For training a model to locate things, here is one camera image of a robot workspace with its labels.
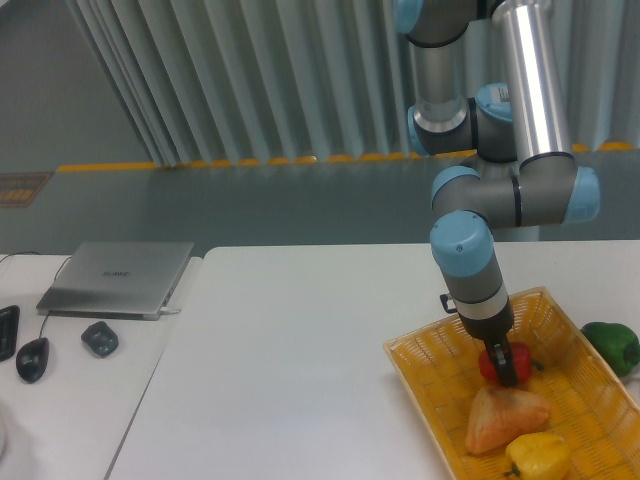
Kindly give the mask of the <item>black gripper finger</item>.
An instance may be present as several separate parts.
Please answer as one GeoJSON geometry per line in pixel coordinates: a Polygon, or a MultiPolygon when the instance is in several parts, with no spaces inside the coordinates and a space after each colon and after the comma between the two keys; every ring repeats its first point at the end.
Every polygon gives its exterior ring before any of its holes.
{"type": "Polygon", "coordinates": [[[515,387],[519,384],[513,353],[509,345],[494,344],[490,348],[490,359],[502,386],[515,387]]]}

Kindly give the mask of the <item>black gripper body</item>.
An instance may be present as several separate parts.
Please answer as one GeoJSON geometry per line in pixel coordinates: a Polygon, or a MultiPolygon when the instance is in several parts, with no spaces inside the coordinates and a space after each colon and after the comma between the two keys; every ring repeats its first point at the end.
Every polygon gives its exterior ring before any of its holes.
{"type": "Polygon", "coordinates": [[[500,308],[490,307],[489,312],[486,312],[484,304],[459,302],[458,315],[469,335],[490,344],[502,342],[514,325],[509,299],[500,308]]]}

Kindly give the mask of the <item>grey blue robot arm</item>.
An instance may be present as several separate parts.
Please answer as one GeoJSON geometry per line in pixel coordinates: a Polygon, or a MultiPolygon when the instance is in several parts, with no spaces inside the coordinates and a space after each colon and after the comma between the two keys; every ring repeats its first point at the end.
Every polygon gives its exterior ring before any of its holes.
{"type": "Polygon", "coordinates": [[[497,380],[520,377],[508,340],[514,314],[494,250],[497,229],[592,220],[595,172],[577,165],[550,31],[548,1],[397,1],[397,31],[410,42],[421,83],[407,114],[421,154],[470,157],[432,185],[432,255],[466,332],[482,341],[497,380]],[[497,31],[506,79],[462,92],[460,43],[470,24],[497,31]]]}

